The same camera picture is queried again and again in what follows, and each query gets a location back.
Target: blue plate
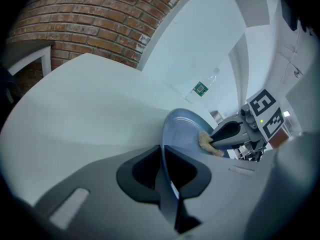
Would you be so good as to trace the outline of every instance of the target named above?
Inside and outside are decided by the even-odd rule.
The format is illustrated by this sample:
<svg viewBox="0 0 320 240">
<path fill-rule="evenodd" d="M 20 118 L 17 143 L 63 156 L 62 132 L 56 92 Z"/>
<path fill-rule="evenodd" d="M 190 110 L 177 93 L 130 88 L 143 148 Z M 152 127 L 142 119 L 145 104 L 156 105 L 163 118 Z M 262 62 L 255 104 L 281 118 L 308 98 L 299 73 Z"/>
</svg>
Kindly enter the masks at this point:
<svg viewBox="0 0 320 240">
<path fill-rule="evenodd" d="M 213 132 L 213 128 L 196 113 L 177 108 L 172 110 L 166 117 L 162 129 L 161 149 L 164 145 L 177 146 L 196 153 L 212 155 L 199 146 L 199 132 L 205 131 L 208 134 Z M 228 157 L 228 152 L 224 151 L 224 157 Z"/>
</svg>

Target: gray surface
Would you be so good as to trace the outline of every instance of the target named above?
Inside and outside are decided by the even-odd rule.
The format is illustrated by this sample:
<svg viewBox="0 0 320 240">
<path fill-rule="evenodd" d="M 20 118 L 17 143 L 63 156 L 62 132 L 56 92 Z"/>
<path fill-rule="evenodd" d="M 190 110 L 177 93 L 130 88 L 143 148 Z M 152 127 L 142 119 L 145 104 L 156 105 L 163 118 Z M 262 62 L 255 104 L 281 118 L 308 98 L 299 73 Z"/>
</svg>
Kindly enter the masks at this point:
<svg viewBox="0 0 320 240">
<path fill-rule="evenodd" d="M 160 193 L 160 210 L 162 214 L 172 225 L 172 228 L 174 228 L 176 224 L 179 199 L 175 196 L 170 182 L 168 182 L 168 179 L 165 177 L 164 170 L 161 167 L 155 178 L 154 190 Z"/>
<path fill-rule="evenodd" d="M 178 239 L 186 239 L 186 235 L 189 239 L 197 240 L 269 239 L 292 219 L 317 183 L 319 139 L 319 133 L 305 134 L 286 142 L 279 149 L 265 152 L 255 172 L 234 199 L 221 206 L 210 220 Z M 210 212 L 215 203 L 209 198 L 206 203 L 201 203 L 201 198 L 202 195 L 195 200 L 188 200 L 188 209 L 191 210 L 193 206 L 198 210 L 206 205 L 207 209 L 202 208 L 203 212 Z"/>
<path fill-rule="evenodd" d="M 257 162 L 227 159 L 203 153 L 193 153 L 179 147 L 172 147 L 204 165 L 212 173 L 209 185 L 196 198 L 186 199 L 185 208 L 189 215 L 201 222 L 207 222 L 236 199 L 237 194 L 248 184 L 249 178 L 254 177 Z"/>
<path fill-rule="evenodd" d="M 286 98 L 304 132 L 320 131 L 320 55 Z"/>
<path fill-rule="evenodd" d="M 9 69 L 28 55 L 54 44 L 55 41 L 52 40 L 30 40 L 8 43 L 3 49 L 3 54 L 0 56 L 0 62 L 6 69 Z"/>
<path fill-rule="evenodd" d="M 247 28 L 270 23 L 267 0 L 235 0 L 235 2 Z"/>
<path fill-rule="evenodd" d="M 249 54 L 246 35 L 243 34 L 229 53 L 238 95 L 238 107 L 246 103 L 249 82 Z"/>
<path fill-rule="evenodd" d="M 194 153 L 211 155 L 199 146 L 198 135 L 201 131 L 211 134 L 213 129 L 196 113 L 184 108 L 174 109 L 167 115 L 163 123 L 161 149 L 164 149 L 164 145 L 169 145 Z"/>
<path fill-rule="evenodd" d="M 50 189 L 37 202 L 35 210 L 48 218 L 75 189 L 84 188 L 90 194 L 67 228 L 67 233 L 76 239 L 172 239 L 178 234 L 158 206 L 134 201 L 121 190 L 116 180 L 121 164 L 150 148 L 84 166 Z"/>
</svg>

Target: white wall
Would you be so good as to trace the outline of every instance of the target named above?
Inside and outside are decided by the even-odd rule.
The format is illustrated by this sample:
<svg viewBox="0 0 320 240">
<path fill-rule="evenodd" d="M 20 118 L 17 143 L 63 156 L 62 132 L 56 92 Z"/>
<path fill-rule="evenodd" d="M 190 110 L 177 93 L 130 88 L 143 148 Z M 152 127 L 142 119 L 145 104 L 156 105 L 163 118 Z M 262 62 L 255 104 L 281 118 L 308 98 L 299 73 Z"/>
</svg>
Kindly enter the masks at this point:
<svg viewBox="0 0 320 240">
<path fill-rule="evenodd" d="M 201 97 L 201 102 L 211 111 L 219 111 L 226 117 L 238 112 L 238 95 L 233 67 L 229 56 L 218 66 L 220 69 L 216 81 Z"/>
<path fill-rule="evenodd" d="M 247 27 L 270 23 L 267 0 L 235 0 Z"/>
<path fill-rule="evenodd" d="M 235 0 L 187 0 L 170 14 L 176 15 L 152 52 L 142 55 L 142 71 L 186 95 L 223 61 L 246 25 Z"/>
<path fill-rule="evenodd" d="M 246 98 L 263 88 L 276 56 L 281 5 L 269 25 L 249 27 L 245 31 L 249 57 L 249 80 Z"/>
<path fill-rule="evenodd" d="M 320 56 L 309 67 L 308 72 L 288 92 L 286 98 L 293 109 L 302 131 L 320 131 Z"/>
<path fill-rule="evenodd" d="M 249 81 L 249 55 L 246 35 L 243 34 L 229 53 L 238 96 L 238 108 L 246 103 Z"/>
<path fill-rule="evenodd" d="M 292 31 L 282 18 L 276 56 L 265 87 L 273 90 L 277 99 L 282 101 L 300 80 L 294 75 L 296 68 L 306 74 L 319 55 L 319 40 L 308 30 L 304 32 L 300 23 Z"/>
</svg>

